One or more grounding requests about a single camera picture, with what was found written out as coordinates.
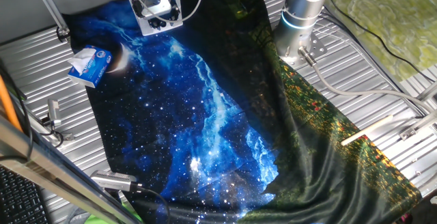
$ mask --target keyboard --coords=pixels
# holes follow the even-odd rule
[[[0,223],[50,224],[39,186],[2,166]]]

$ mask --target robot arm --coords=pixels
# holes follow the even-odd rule
[[[298,49],[311,49],[311,32],[324,0],[285,0],[281,20],[274,31],[279,56],[287,63],[299,63]]]

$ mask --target orange pole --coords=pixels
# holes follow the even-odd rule
[[[18,117],[16,116],[11,97],[9,96],[8,89],[6,88],[5,82],[3,81],[3,78],[1,78],[1,76],[0,76],[0,99],[3,103],[3,106],[5,107],[6,115],[9,119],[9,122],[12,125],[14,125],[16,129],[23,132],[23,130],[21,129],[20,122],[18,121]]]

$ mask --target gray cable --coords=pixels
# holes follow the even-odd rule
[[[327,29],[330,29],[330,30],[333,30],[333,31],[335,31],[335,33],[340,33],[342,36],[344,36],[344,37],[346,37],[346,39],[347,38],[349,38],[349,36],[347,36],[346,34],[344,34],[342,31],[336,31],[336,29],[333,29],[333,28],[331,28],[331,27],[328,27],[328,25],[323,25],[323,24],[321,24],[321,23],[317,23],[317,25],[319,25],[319,26],[322,26],[323,28],[327,28]],[[380,76],[387,82],[387,83],[393,83],[393,81],[392,80],[390,80],[390,78],[387,78],[386,77],[386,73],[381,69],[381,67],[378,65],[378,63],[376,63],[375,62],[375,60],[373,59],[373,58],[371,58],[370,56],[370,59],[373,61],[373,62],[370,62],[364,55],[363,55],[363,53],[361,52],[361,51],[359,51],[358,50],[358,48],[357,47],[355,47],[355,45],[354,45],[354,43],[355,43],[355,41],[352,41],[352,42],[350,42],[349,40],[345,40],[345,39],[343,39],[343,38],[341,38],[341,37],[338,37],[338,36],[335,36],[335,35],[333,35],[332,33],[326,33],[326,32],[323,32],[323,31],[320,31],[320,29],[314,29],[315,31],[317,31],[317,32],[319,32],[319,33],[323,33],[323,34],[325,34],[325,35],[327,35],[327,36],[330,36],[330,37],[334,37],[334,38],[337,38],[337,39],[339,39],[339,40],[342,40],[343,42],[345,42],[346,44],[348,44],[349,46],[351,46],[367,63],[369,63],[379,74],[380,74]],[[399,92],[399,87],[396,87],[396,85],[394,85],[394,87],[393,87],[394,89],[395,89],[395,91],[398,91]],[[413,103],[413,102],[411,102],[411,100],[407,100],[406,101],[407,103],[409,103],[409,104],[411,104],[412,106],[414,106],[415,107],[415,109],[419,112],[419,113],[421,113],[422,115],[425,115],[425,113],[422,111],[422,110],[420,110],[420,108],[415,104],[415,103]]]
[[[431,109],[424,102],[418,100],[417,98],[414,98],[412,96],[409,96],[407,94],[403,94],[403,93],[397,92],[397,91],[392,91],[392,90],[368,90],[368,91],[362,91],[362,92],[346,92],[346,91],[341,91],[341,90],[335,89],[335,87],[331,86],[325,80],[325,78],[322,76],[322,73],[320,73],[320,70],[317,67],[317,65],[314,65],[313,69],[314,69],[315,73],[319,76],[319,78],[323,82],[323,84],[325,84],[325,86],[329,90],[331,90],[332,92],[335,92],[336,94],[341,94],[341,95],[346,95],[346,96],[360,96],[360,95],[371,95],[371,94],[390,94],[390,95],[398,96],[398,97],[401,97],[401,98],[406,98],[406,99],[410,100],[411,102],[413,102],[413,103],[415,103],[417,105],[422,106],[424,109],[426,109],[430,113],[434,112],[433,109]]]
[[[138,0],[140,3],[141,3],[141,5],[143,5],[144,6],[144,8],[148,11],[148,12],[150,12],[154,17],[156,17],[157,19],[159,19],[159,20],[161,20],[161,21],[164,21],[164,22],[167,22],[167,23],[177,23],[177,22],[184,22],[184,21],[186,21],[186,20],[188,20],[192,15],[194,15],[194,13],[197,11],[197,8],[199,8],[199,6],[200,6],[200,3],[201,3],[201,1],[202,0],[198,0],[197,1],[197,5],[196,5],[196,7],[194,8],[194,10],[186,17],[186,18],[183,18],[183,19],[180,19],[180,20],[167,20],[167,19],[163,19],[162,17],[160,17],[160,16],[158,16],[158,15],[155,15],[155,13],[153,13],[145,4],[144,4],[144,2],[142,1],[142,0]]]

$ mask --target metal clamp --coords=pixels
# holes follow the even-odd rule
[[[437,82],[432,83],[425,91],[417,96],[418,100],[426,101],[437,94]]]
[[[307,49],[305,47],[303,47],[303,46],[299,47],[298,53],[300,56],[302,56],[307,61],[307,63],[311,67],[313,67],[314,65],[317,64],[317,62],[315,61],[313,56],[310,55],[310,53],[307,51]]]
[[[399,135],[403,141],[407,140],[411,136],[417,135],[420,130],[427,128],[429,126],[433,126],[434,129],[437,129],[437,125],[435,123],[437,122],[437,111],[434,111],[433,113],[428,114],[409,128],[407,128],[405,131],[401,132]]]

